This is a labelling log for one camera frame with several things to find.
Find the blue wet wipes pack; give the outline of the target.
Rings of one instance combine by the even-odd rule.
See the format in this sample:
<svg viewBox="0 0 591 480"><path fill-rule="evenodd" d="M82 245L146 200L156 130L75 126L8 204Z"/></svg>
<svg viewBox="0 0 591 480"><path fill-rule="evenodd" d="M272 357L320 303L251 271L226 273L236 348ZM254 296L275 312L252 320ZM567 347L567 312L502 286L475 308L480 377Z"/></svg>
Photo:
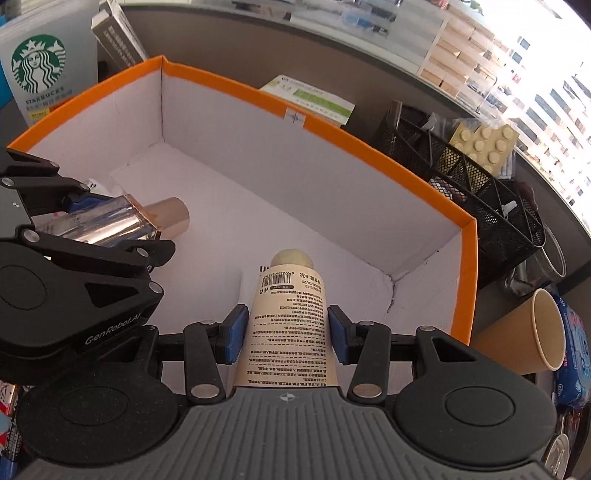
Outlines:
<svg viewBox="0 0 591 480"><path fill-rule="evenodd" d="M556 371L556 394L559 404L574 409L590 402L590 353L583 321L558 295L553 295L561 314L565 339L565 357Z"/></svg>

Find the silver gold cosmetic tube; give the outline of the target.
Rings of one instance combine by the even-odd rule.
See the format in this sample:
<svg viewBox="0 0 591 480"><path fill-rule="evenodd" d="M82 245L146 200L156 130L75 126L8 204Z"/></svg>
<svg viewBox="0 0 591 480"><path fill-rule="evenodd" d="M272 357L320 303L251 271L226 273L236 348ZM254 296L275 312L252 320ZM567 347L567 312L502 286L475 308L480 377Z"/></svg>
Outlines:
<svg viewBox="0 0 591 480"><path fill-rule="evenodd" d="M113 247L124 240L171 240L184 233L189 223L189 211L177 197L142 206L131 195L124 195L56 216L37 230L82 243Z"/></svg>

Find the green white medicine box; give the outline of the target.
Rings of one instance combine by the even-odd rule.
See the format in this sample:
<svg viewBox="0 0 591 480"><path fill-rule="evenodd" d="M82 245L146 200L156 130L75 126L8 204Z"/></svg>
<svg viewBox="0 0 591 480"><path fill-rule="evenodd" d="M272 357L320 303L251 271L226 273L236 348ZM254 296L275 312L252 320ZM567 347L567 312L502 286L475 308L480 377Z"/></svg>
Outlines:
<svg viewBox="0 0 591 480"><path fill-rule="evenodd" d="M286 75L277 75L259 90L297 105L338 127L348 124L356 108L355 104L338 95Z"/></svg>

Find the beige cosmetic tube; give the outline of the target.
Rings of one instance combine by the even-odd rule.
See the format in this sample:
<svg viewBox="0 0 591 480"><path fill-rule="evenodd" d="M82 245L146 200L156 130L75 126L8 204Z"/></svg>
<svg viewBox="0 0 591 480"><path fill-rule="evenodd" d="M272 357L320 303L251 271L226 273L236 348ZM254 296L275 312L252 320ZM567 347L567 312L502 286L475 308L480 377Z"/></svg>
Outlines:
<svg viewBox="0 0 591 480"><path fill-rule="evenodd" d="M260 273L233 385L338 385L325 283L303 251L278 252Z"/></svg>

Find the black mesh desk organizer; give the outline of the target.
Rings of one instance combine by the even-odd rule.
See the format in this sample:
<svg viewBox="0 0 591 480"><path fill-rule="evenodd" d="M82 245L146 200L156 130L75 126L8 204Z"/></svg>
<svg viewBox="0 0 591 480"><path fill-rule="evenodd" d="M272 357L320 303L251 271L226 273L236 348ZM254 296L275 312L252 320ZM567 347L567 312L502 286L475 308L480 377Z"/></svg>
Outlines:
<svg viewBox="0 0 591 480"><path fill-rule="evenodd" d="M501 279L546 243L533 204L517 183L492 174L425 127L425 112L394 100L370 145L428 182L477 220L478 287Z"/></svg>

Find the orange cardboard box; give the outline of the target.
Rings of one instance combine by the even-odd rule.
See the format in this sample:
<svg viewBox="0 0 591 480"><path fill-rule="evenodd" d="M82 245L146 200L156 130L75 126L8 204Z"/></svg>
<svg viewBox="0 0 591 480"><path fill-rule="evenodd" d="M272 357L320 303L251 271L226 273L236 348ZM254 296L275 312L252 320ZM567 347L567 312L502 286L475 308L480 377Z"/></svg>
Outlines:
<svg viewBox="0 0 591 480"><path fill-rule="evenodd" d="M13 144L141 204L176 197L190 222L154 278L163 333L250 303L259 270L307 253L349 318L471 337L473 217L347 132L283 100L158 57L115 75Z"/></svg>

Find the brown paper cup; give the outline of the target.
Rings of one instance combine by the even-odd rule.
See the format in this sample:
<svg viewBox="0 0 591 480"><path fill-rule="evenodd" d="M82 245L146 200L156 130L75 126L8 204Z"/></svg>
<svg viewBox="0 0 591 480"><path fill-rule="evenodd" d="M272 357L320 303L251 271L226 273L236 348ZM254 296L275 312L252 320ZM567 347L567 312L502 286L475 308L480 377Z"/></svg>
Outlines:
<svg viewBox="0 0 591 480"><path fill-rule="evenodd" d="M562 316L552 295L538 289L470 346L519 375L557 371L566 353Z"/></svg>

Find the cream building block plate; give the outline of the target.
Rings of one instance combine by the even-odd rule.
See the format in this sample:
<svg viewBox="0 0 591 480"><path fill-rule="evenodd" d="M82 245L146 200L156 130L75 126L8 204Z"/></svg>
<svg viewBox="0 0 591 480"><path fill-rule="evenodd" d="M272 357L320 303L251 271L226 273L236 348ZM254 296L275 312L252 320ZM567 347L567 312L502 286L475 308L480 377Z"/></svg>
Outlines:
<svg viewBox="0 0 591 480"><path fill-rule="evenodd" d="M480 125L475 131L461 123L450 144L489 173L497 176L516 146L519 134L510 125Z"/></svg>

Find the grey open carton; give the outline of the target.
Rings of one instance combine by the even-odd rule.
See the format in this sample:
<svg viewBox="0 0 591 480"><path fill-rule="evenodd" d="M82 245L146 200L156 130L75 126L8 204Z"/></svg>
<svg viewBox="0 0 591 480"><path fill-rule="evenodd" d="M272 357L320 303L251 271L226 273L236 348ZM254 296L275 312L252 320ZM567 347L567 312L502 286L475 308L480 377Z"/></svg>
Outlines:
<svg viewBox="0 0 591 480"><path fill-rule="evenodd" d="M98 43L119 70L148 59L148 54L117 1L102 0L91 20L91 30Z"/></svg>

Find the white Starbucks box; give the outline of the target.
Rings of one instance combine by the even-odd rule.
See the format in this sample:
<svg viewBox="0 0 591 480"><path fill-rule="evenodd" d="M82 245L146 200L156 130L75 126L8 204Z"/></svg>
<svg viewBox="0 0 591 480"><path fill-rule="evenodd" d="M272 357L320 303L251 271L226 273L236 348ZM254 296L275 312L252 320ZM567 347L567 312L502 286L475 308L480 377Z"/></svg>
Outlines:
<svg viewBox="0 0 591 480"><path fill-rule="evenodd" d="M1 27L1 66L29 126L98 81L96 1L51 1Z"/></svg>

